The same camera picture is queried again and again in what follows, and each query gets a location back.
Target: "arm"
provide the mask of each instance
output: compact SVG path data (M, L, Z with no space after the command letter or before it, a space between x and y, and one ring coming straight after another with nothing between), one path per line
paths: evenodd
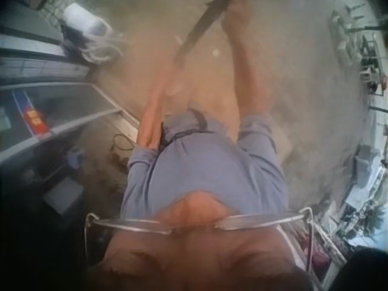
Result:
M259 185L263 205L269 212L281 212L287 208L288 191L265 114L271 101L265 97L252 65L248 22L248 0L231 0L222 26L232 49L235 93L241 117L237 145L251 157L258 181L261 177L266 179L266 183Z
M255 73L253 53L249 45L250 13L247 0L231 0L222 23L232 49L235 93L240 116L265 113L269 102Z
M173 76L174 69L174 66L170 65L159 74L150 99L145 105L136 140L137 145L143 148L156 150L159 147L162 135L164 91Z

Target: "glasses frame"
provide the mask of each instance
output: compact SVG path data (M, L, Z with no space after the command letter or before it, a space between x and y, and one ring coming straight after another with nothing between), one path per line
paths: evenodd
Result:
M298 220L303 220L309 229L309 246L307 253L306 272L310 273L314 238L313 212L310 207L305 207L299 212L286 212L279 215L233 215L215 221L212 224L206 226L213 230L229 232L235 230L258 229L260 227L275 226L277 224L285 224ZM173 233L180 233L182 230L188 228L168 226L159 221L147 219L101 219L94 213L89 213L86 216L84 224L85 258L87 264L89 261L87 234L88 229L94 224L110 229L125 230L129 232L154 233L166 236Z

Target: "wire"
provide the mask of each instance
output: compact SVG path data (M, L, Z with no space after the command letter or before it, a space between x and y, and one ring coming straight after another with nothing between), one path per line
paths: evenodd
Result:
M117 141L116 141L116 138L117 137L122 137L122 138L125 138L129 143L130 143L130 147L121 147L120 145L118 145ZM113 145L115 147L117 147L118 149L120 150L133 150L135 148L135 145L133 144L133 142L129 139L128 136L126 135L123 135L122 133L117 133L113 136Z

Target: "dirt ground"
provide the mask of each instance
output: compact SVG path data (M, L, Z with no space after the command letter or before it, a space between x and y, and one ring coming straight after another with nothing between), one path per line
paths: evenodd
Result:
M128 13L125 58L100 74L101 86L140 118L159 60L178 47L206 9L207 0L144 1ZM251 1L254 63L263 94L275 98L272 116L290 188L290 208L330 195L341 203L350 185L353 155L367 119L358 73L341 70L328 29L329 1ZM236 138L238 109L229 45L216 22L188 58L184 90L166 112L194 102ZM121 93L112 87L121 87Z

